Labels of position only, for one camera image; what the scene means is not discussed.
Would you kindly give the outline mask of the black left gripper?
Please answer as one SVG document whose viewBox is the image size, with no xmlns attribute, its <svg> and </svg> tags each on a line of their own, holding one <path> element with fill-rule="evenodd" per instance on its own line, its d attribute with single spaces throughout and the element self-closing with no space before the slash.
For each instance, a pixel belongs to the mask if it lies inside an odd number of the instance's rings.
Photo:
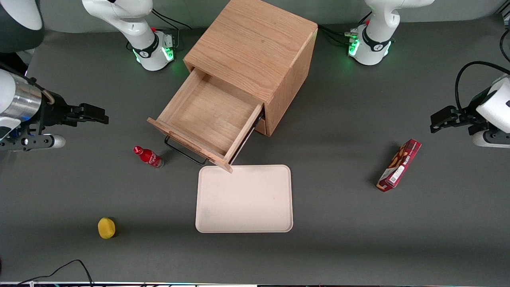
<svg viewBox="0 0 510 287">
<path fill-rule="evenodd" d="M 490 88 L 486 88 L 474 96 L 466 107 L 461 107 L 459 94 L 457 94 L 457 107 L 461 113 L 460 121 L 471 125 L 468 128 L 470 135 L 486 130 L 496 131 L 497 129 L 496 126 L 491 124 L 488 120 L 481 116 L 479 112 L 477 112 L 477 107 L 486 102 L 488 98 L 494 94 L 494 92 L 489 92 L 489 90 Z M 459 124 L 458 118 L 459 114 L 454 106 L 450 105 L 444 107 L 430 116 L 430 133 L 437 133 L 445 128 L 457 127 Z"/>
</svg>

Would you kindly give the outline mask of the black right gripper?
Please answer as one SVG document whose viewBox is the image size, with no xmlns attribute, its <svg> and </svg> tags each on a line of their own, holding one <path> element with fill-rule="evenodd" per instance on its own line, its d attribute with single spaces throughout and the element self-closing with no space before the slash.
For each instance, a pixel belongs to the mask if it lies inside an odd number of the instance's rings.
<svg viewBox="0 0 510 287">
<path fill-rule="evenodd" d="M 79 122 L 99 122 L 107 125 L 109 117 L 105 110 L 97 106 L 82 103 L 79 106 L 68 105 L 62 96 L 52 93 L 53 104 L 43 96 L 40 107 L 40 123 L 43 126 L 77 126 Z"/>
</svg>

